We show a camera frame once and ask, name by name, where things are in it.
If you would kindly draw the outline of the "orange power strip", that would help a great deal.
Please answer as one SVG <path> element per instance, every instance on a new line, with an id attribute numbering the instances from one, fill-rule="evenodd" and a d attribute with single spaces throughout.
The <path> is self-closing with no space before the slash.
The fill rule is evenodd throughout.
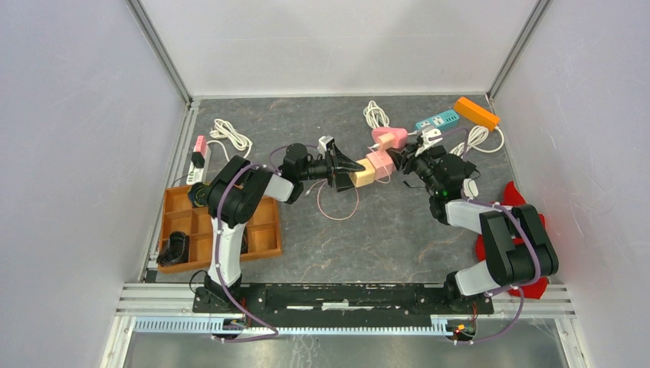
<path id="1" fill-rule="evenodd" d="M 498 116 L 469 100 L 467 97 L 460 97 L 455 102 L 453 110 L 460 116 L 463 116 L 480 127 L 487 128 L 489 131 L 495 130 L 501 121 Z"/>

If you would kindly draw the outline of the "pink triangular power strip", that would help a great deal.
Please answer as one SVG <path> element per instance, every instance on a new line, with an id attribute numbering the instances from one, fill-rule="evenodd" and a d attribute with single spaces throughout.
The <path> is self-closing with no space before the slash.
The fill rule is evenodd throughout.
<path id="1" fill-rule="evenodd" d="M 403 149 L 409 137 L 409 133 L 404 128 L 378 127 L 371 131 L 371 137 L 375 144 L 376 150 Z"/>

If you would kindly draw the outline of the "white square plug adapter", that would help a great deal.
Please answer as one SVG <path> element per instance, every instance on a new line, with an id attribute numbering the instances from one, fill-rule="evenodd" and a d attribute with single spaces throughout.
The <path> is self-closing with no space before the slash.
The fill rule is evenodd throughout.
<path id="1" fill-rule="evenodd" d="M 462 184 L 462 197 L 464 199 L 476 199 L 479 191 L 474 179 L 465 179 Z"/>

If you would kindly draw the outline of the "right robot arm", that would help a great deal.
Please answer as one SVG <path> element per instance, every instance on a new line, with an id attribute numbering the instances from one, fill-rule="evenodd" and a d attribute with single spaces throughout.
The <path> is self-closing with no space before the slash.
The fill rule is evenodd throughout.
<path id="1" fill-rule="evenodd" d="M 483 238 L 484 259 L 445 280 L 442 300 L 449 311 L 461 313 L 480 294 L 493 296 L 558 272 L 559 258 L 536 208 L 477 200 L 467 188 L 475 164 L 442 146 L 421 154 L 412 146 L 388 154 L 397 170 L 422 180 L 434 219 Z"/>

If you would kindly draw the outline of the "white power strip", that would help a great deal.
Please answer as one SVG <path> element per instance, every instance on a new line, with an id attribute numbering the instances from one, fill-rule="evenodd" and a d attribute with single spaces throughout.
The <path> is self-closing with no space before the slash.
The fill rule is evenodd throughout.
<path id="1" fill-rule="evenodd" d="M 195 146 L 190 157 L 189 172 L 185 179 L 187 185 L 205 181 L 211 153 L 211 149 L 206 142 Z"/>

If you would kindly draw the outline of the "pink cube adapter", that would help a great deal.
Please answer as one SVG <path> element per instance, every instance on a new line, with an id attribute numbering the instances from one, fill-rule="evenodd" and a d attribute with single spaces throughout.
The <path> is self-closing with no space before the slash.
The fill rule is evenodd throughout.
<path id="1" fill-rule="evenodd" d="M 367 153 L 366 158 L 375 168 L 375 180 L 384 179 L 395 171 L 395 164 L 385 150 Z"/>

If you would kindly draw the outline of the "pink plug adapter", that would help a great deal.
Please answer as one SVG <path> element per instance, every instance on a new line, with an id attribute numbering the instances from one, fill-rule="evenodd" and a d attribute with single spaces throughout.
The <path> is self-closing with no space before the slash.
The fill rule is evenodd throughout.
<path id="1" fill-rule="evenodd" d="M 202 156 L 204 156 L 206 153 L 206 149 L 207 149 L 207 143 L 206 143 L 205 136 L 203 135 L 197 136 L 193 152 L 200 153 Z"/>

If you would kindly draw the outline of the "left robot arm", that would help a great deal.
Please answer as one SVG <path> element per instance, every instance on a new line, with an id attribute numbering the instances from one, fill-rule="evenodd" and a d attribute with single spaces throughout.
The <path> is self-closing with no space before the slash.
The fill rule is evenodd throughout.
<path id="1" fill-rule="evenodd" d="M 338 192 L 353 188 L 351 173 L 364 166 L 344 155 L 331 136 L 324 136 L 311 155 L 308 146 L 285 147 L 282 164 L 270 169 L 241 156 L 230 159 L 208 186 L 207 207 L 212 220 L 212 260 L 205 288 L 222 312 L 234 311 L 241 302 L 241 242 L 246 225 L 264 197 L 292 204 L 306 181 L 324 180 Z"/>

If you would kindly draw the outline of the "beige cube adapter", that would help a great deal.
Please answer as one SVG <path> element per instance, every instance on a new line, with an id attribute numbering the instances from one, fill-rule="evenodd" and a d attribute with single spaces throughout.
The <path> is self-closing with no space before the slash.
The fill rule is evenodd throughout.
<path id="1" fill-rule="evenodd" d="M 374 182 L 376 168 L 367 158 L 356 161 L 363 166 L 363 170 L 350 173 L 350 179 L 355 188 L 367 186 Z"/>

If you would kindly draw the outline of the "salmon usb charger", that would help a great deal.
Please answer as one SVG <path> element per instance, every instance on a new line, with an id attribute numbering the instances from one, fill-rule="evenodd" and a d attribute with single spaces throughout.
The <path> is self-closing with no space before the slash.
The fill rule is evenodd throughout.
<path id="1" fill-rule="evenodd" d="M 376 138 L 376 145 L 378 150 L 387 150 L 393 147 L 396 138 L 393 133 L 384 133 Z"/>

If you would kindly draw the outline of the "teal power strip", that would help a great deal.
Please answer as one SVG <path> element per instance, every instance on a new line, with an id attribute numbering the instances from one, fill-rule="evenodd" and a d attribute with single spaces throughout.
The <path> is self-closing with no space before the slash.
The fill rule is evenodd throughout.
<path id="1" fill-rule="evenodd" d="M 459 115 L 454 110 L 446 110 L 417 122 L 415 129 L 417 131 L 424 131 L 431 127 L 443 131 L 455 127 L 459 119 Z"/>

